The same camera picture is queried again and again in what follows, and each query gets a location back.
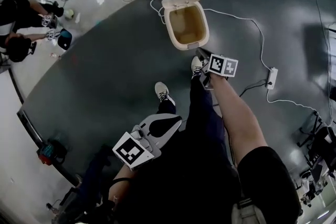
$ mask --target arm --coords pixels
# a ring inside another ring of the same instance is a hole
[[[48,15],[49,13],[42,7],[40,3],[38,3],[36,0],[28,0],[30,3],[30,7],[42,15]]]
[[[223,77],[211,74],[211,84],[230,135],[237,165],[250,151],[267,146],[259,123],[248,105]]]
[[[132,172],[126,165],[124,165],[114,179],[118,179],[121,177],[134,178],[135,176],[136,172]],[[114,184],[109,191],[109,200],[114,201],[117,206],[122,198],[125,197],[129,187],[130,182],[128,181],[121,181]]]
[[[46,38],[46,34],[30,34],[26,35],[25,38],[31,39],[32,42],[37,41],[39,39],[44,39]]]

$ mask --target power adapter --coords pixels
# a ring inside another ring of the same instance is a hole
[[[271,67],[271,70],[268,75],[268,81],[266,84],[268,90],[274,89],[275,82],[277,80],[277,75],[278,75],[278,69],[276,69],[275,67]]]

